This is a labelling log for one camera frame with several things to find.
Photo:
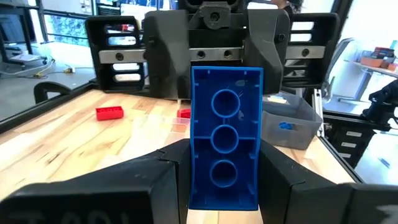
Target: clear plastic bin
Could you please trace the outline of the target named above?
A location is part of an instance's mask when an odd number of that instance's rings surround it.
[[[275,146],[305,150],[322,119],[301,97],[279,93],[262,99],[261,138]]]

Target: wooden table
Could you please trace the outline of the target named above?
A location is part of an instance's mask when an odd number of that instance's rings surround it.
[[[97,121],[95,108],[121,105],[124,118]],[[189,138],[175,117],[176,101],[91,90],[0,135],[0,200],[35,182],[67,180]],[[306,168],[335,182],[353,182],[315,137],[306,151],[278,147]],[[190,210],[189,223],[262,223],[256,212]]]

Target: slotted black panel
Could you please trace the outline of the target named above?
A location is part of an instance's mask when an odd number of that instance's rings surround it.
[[[133,25],[134,30],[132,32],[108,32],[109,27],[114,27],[111,29],[119,29],[124,24]],[[95,65],[97,81],[101,90],[107,93],[135,93],[143,89],[145,82],[143,63],[138,63],[139,68],[137,70],[115,70],[113,68],[113,63],[102,64],[100,63],[99,57],[99,52],[101,50],[117,51],[126,49],[140,49],[141,41],[138,27],[139,26],[134,16],[96,16],[87,19],[87,37],[91,49],[91,55],[93,57],[93,63]],[[132,45],[110,45],[109,38],[111,37],[133,37],[135,38],[136,42]],[[141,79],[138,81],[119,82],[115,78],[116,75],[132,73],[139,74]]]
[[[293,14],[292,22],[313,22],[312,29],[292,30],[294,34],[310,34],[309,41],[289,42],[288,46],[324,46],[325,54],[320,59],[301,59],[285,66],[282,85],[291,88],[320,88],[325,81],[326,73],[338,42],[340,19],[334,13]],[[304,74],[291,75],[294,71],[305,70]]]

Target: lego brick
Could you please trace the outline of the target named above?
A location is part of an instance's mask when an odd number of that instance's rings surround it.
[[[257,210],[262,68],[192,67],[190,209]]]

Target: cable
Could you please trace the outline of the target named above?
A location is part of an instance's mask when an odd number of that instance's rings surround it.
[[[22,71],[15,72],[15,73],[0,72],[0,74],[1,74],[1,75],[18,75],[18,74],[21,74],[21,73],[29,73],[30,71],[36,70],[36,69],[38,69],[38,68],[45,68],[45,67],[47,67],[47,68],[43,69],[42,71],[38,72],[38,73],[41,73],[41,72],[43,72],[43,71],[46,71],[48,68],[50,68],[50,67],[53,65],[54,62],[55,62],[55,59],[52,58],[52,59],[51,59],[51,64],[50,64],[50,65],[48,65],[48,64],[47,64],[47,65],[42,65],[42,66],[39,66],[39,67],[36,67],[36,68],[31,68],[31,69],[28,69],[28,70],[22,70]]]

